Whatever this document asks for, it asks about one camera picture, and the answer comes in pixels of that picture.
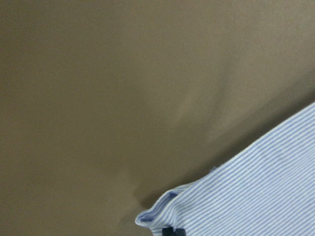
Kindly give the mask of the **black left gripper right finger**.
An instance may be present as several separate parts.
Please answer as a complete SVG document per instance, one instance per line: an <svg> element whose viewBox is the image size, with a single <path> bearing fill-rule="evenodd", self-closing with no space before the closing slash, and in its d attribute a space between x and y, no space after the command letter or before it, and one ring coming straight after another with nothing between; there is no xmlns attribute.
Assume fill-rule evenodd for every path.
<svg viewBox="0 0 315 236"><path fill-rule="evenodd" d="M176 229L175 230L175 236L186 236L186 230L185 229Z"/></svg>

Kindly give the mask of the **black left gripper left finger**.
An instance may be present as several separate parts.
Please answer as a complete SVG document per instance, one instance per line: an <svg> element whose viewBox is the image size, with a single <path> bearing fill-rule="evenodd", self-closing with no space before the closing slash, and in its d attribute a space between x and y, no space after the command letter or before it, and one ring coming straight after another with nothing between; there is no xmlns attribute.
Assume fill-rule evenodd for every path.
<svg viewBox="0 0 315 236"><path fill-rule="evenodd" d="M162 236L174 236L174 229L173 228L163 228L162 229Z"/></svg>

